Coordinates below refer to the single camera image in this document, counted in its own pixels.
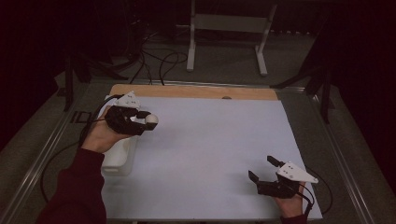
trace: table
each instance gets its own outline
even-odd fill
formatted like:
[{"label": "table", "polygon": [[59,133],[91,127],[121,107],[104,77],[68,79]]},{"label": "table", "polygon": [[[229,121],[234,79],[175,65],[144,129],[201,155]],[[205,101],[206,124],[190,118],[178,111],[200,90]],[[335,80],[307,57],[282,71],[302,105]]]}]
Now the table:
[{"label": "table", "polygon": [[[128,176],[106,176],[102,194],[108,218],[196,221],[279,217],[273,200],[258,195],[248,179],[248,169],[267,181],[276,179],[276,168],[265,161],[266,153],[282,161],[292,158],[304,167],[274,91],[116,85],[110,94],[130,90],[142,108],[159,116],[160,123],[154,132],[140,137]],[[224,96],[233,99],[221,100]],[[310,218],[321,218],[317,204]]]}]

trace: white container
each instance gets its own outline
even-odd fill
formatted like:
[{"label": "white container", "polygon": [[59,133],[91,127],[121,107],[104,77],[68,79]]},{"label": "white container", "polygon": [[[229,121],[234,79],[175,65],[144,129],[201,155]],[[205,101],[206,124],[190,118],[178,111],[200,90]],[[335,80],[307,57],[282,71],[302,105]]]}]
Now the white container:
[{"label": "white container", "polygon": [[127,176],[132,171],[138,136],[122,139],[105,152],[103,175]]}]

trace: dark background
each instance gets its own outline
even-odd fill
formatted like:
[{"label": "dark background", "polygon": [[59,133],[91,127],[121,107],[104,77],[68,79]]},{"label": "dark background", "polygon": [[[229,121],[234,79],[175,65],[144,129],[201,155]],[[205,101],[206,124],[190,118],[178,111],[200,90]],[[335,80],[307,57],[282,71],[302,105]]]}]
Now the dark background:
[{"label": "dark background", "polygon": [[[141,1],[129,2],[140,4]],[[197,8],[214,10],[213,2],[216,1],[197,1]],[[236,7],[236,2],[224,1],[223,4],[228,5],[222,6],[221,12],[251,16],[261,13],[259,7],[254,10]],[[1,123],[4,128],[0,148],[58,90],[53,78],[64,70],[67,49],[78,49],[102,61],[109,60],[110,54],[122,54],[115,44],[126,41],[125,31],[116,29],[122,13],[120,3],[115,0],[1,3]],[[139,18],[170,36],[175,34],[175,24],[190,22],[189,1],[152,0],[138,6],[134,4],[133,14],[139,14]],[[396,180],[391,177],[396,159],[395,14],[396,7],[390,1],[341,4],[340,1],[336,4],[292,1],[279,5],[272,27],[276,33],[318,35],[304,69],[329,66],[332,84],[339,88],[394,191]]]}]

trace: red sleeve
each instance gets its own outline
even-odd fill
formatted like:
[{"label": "red sleeve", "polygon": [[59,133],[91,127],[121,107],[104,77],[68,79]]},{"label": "red sleeve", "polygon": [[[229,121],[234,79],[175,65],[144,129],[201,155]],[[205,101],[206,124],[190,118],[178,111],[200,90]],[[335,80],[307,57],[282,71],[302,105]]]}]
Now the red sleeve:
[{"label": "red sleeve", "polygon": [[59,173],[56,192],[36,223],[106,224],[105,180],[100,170],[104,158],[101,153],[78,149],[72,165]]},{"label": "red sleeve", "polygon": [[306,215],[302,214],[297,217],[281,217],[280,220],[282,221],[282,224],[306,224],[308,218]]}]

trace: table leg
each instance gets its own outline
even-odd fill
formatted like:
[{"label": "table leg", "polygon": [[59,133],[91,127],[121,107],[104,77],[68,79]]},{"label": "table leg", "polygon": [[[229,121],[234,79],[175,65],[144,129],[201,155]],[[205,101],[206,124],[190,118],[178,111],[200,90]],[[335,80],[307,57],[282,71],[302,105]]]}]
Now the table leg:
[{"label": "table leg", "polygon": [[262,42],[260,45],[256,46],[256,57],[257,62],[259,64],[260,75],[266,77],[268,75],[267,67],[265,66],[264,56],[262,55],[262,50],[264,49],[265,42],[267,41],[267,37],[270,33],[272,20],[274,18],[276,11],[276,5],[272,5],[271,11],[268,15],[267,22],[265,23],[264,32],[262,33]]},{"label": "table leg", "polygon": [[195,61],[195,0],[191,0],[191,24],[190,24],[190,47],[189,55],[187,59],[187,71],[192,72],[194,70]]}]

